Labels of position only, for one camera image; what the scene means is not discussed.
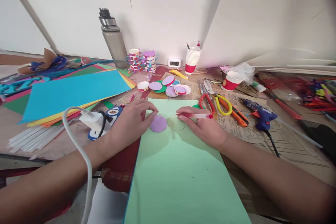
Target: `purple paper circle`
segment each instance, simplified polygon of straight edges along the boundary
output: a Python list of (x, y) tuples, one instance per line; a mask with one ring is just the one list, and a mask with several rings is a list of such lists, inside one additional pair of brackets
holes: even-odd
[(174, 87), (171, 87), (171, 86), (167, 87), (166, 92), (170, 95), (176, 95), (176, 93), (174, 91)]
[(143, 55), (147, 58), (151, 58), (155, 56), (155, 51), (146, 51), (143, 53)]
[(162, 84), (165, 85), (165, 86), (169, 86), (172, 82), (174, 82), (175, 80), (175, 77), (170, 75), (166, 78), (164, 78), (164, 80), (162, 81)]
[(182, 86), (175, 86), (175, 91), (178, 93), (186, 93), (186, 89)]
[(157, 115), (150, 125), (150, 128), (154, 132), (161, 132), (167, 128), (167, 121), (164, 117)]
[(162, 88), (162, 84), (160, 82), (151, 82), (149, 84), (149, 88), (157, 91), (157, 90), (160, 90)]

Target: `glue stick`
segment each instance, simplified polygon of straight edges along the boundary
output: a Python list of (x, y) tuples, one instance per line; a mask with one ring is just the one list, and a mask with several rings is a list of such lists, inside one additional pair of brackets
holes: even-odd
[(253, 83), (251, 84), (251, 87), (253, 87), (255, 90), (257, 90), (260, 93), (266, 90), (266, 88), (263, 85), (259, 84), (256, 81), (253, 81)]

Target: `plastic bag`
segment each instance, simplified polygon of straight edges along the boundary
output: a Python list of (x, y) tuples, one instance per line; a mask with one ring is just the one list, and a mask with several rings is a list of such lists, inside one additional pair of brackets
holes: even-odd
[(246, 62), (240, 63), (239, 65), (234, 66), (234, 67), (233, 66), (220, 66), (220, 68), (224, 73), (233, 71), (233, 72), (238, 72), (238, 73), (245, 75), (244, 82), (247, 85), (251, 85), (253, 83), (254, 67), (250, 66)]

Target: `pen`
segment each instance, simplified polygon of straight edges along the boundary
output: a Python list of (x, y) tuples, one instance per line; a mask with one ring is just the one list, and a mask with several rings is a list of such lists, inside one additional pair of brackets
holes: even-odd
[(194, 117), (194, 118), (198, 118), (198, 119), (212, 119), (214, 116), (211, 114), (190, 114), (190, 113), (179, 113), (176, 114), (177, 116), (185, 116), (185, 117)]

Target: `white wall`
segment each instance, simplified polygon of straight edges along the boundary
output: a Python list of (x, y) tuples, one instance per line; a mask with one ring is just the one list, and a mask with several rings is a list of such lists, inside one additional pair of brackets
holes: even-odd
[(197, 67), (240, 63), (276, 48), (336, 58), (335, 0), (220, 0)]
[(19, 0), (0, 0), (0, 48), (32, 54), (49, 48)]
[(204, 41), (219, 0), (28, 0), (64, 54), (110, 59), (98, 20), (108, 8), (126, 49), (155, 50), (160, 63)]

